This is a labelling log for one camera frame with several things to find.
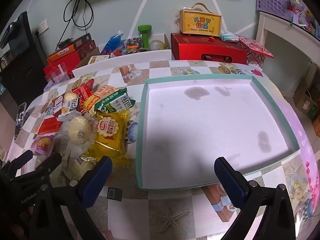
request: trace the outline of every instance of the blue bottle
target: blue bottle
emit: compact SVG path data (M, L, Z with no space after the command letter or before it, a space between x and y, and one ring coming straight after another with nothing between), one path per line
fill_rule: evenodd
M107 44L104 46L101 55L107 55L111 54L116 48L118 48L121 44L121 36L123 33L121 31L118 31L118 34L115 36L112 36L110 40L107 42Z

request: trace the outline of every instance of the pink patterned box lid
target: pink patterned box lid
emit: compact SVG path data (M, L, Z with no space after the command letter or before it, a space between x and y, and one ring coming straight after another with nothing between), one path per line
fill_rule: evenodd
M244 36L239 36L239 40L240 40L240 43L242 43L243 45L246 45L250 51L273 58L273 55L271 54L271 52L268 51L256 40L250 39Z

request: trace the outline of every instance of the green dumbbell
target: green dumbbell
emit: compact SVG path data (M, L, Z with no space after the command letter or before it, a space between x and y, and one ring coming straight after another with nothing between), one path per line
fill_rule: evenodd
M138 31L141 32L143 48L149 50L148 31L151 31L151 25L139 25Z

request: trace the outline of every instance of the power outlet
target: power outlet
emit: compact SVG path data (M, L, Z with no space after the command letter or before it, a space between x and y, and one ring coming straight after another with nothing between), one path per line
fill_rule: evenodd
M48 23L47 23L47 20L44 20L42 23L40 23L38 28L36 28L36 31L38 31L39 35L40 35L40 34L44 33L47 29L49 29Z

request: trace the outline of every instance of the checkered tablecloth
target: checkered tablecloth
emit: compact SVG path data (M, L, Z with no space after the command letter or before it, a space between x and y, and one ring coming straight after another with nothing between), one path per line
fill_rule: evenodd
M260 185L276 187L280 183L287 185L295 214L305 209L310 199L317 205L319 198L318 170L308 138L291 106L284 100L276 86L255 66L225 64L210 61L155 61L127 66L106 68L88 73L57 84L43 93L16 141L12 143L7 159L12 160L28 150L44 117L44 110L53 98L71 90L75 82L81 84L94 78L95 86L102 84L117 88L127 87L130 98L136 100L131 120L139 120L141 94L146 79L182 74L230 73L254 75L267 89L286 116L300 145L300 150L284 161L246 176ZM201 188L184 190L144 191L137 187L135 178L135 144L129 144L126 156L129 167L114 167L113 179L106 186L123 189L122 202L108 200L102 190L96 203L87 211L98 229L107 239L220 239L235 220L238 211L225 218L218 215ZM34 170L37 162L34 156L21 170L25 173ZM249 232L252 238L262 218L263 209ZM69 228L75 239L80 239L75 226L66 215ZM308 229L310 218L301 219L299 232Z

